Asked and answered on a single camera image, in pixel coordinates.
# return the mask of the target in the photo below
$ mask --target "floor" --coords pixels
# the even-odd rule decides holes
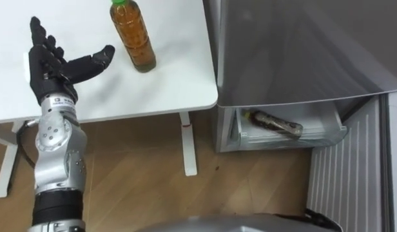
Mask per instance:
[[[208,111],[192,116],[198,175],[186,177],[177,114],[83,124],[88,170],[87,231],[135,231],[192,215],[300,215],[306,204],[308,150],[215,153]],[[36,159],[36,130],[24,146]],[[5,148],[0,145],[0,164]],[[0,198],[0,231],[26,231],[33,170],[19,159],[10,196]]]

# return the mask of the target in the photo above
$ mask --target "open drawer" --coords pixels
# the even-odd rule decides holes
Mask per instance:
[[[275,117],[301,124],[303,134],[298,140],[251,124],[244,117],[247,108],[237,108],[231,141],[240,150],[309,148],[337,144],[347,134],[333,102],[314,102],[283,106],[262,106],[258,110]]]

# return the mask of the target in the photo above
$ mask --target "lying bottle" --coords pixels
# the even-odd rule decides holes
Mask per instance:
[[[156,65],[146,25],[138,4],[132,0],[112,0],[111,19],[114,22],[134,67],[139,72],[148,72]]]
[[[246,111],[244,117],[255,126],[272,130],[292,139],[299,139],[303,134],[303,126],[295,122],[287,122],[260,110]]]

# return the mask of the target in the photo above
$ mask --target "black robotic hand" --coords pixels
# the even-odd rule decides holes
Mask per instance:
[[[30,86],[41,105],[43,98],[51,93],[64,93],[74,102],[78,95],[73,84],[87,81],[102,73],[113,59],[115,48],[105,46],[101,51],[72,61],[65,61],[64,50],[55,46],[52,35],[46,37],[46,31],[38,18],[30,22],[33,47],[29,52]]]

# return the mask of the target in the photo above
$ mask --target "refrigerator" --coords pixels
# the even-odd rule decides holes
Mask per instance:
[[[204,3],[216,150],[313,148],[307,208],[344,231],[397,231],[397,0]],[[252,125],[254,108],[303,135]]]

